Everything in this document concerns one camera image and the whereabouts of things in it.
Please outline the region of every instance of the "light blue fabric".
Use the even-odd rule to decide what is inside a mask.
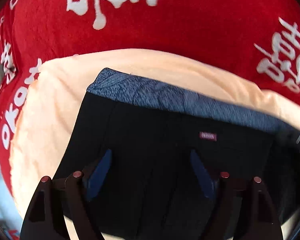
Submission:
[[[254,110],[227,104],[160,81],[103,69],[87,92],[123,103],[211,118],[275,133],[295,130],[287,123]]]

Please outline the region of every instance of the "red blanket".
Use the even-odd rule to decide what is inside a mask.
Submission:
[[[0,19],[7,73],[0,89],[0,164],[10,189],[10,141],[27,88],[41,62],[56,57],[162,50],[226,69],[300,104],[295,0],[10,0]]]

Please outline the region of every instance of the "cream colored fabric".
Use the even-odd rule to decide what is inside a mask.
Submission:
[[[197,91],[278,117],[300,129],[300,106],[252,82],[198,61],[160,51],[125,49],[54,59],[42,64],[11,143],[11,184],[25,215],[44,175],[53,177],[69,142],[86,89],[111,68]]]

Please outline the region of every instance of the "pink label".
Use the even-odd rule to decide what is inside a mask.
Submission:
[[[217,141],[217,134],[210,133],[210,132],[200,132],[199,133],[200,139],[210,140],[210,141]]]

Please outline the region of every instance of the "beige cloth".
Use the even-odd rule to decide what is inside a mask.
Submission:
[[[252,82],[198,61],[160,51],[125,49],[54,59],[42,64],[11,143],[11,184],[22,217],[44,175],[53,177],[86,89],[111,68],[197,91],[278,117],[300,129],[300,106]]]

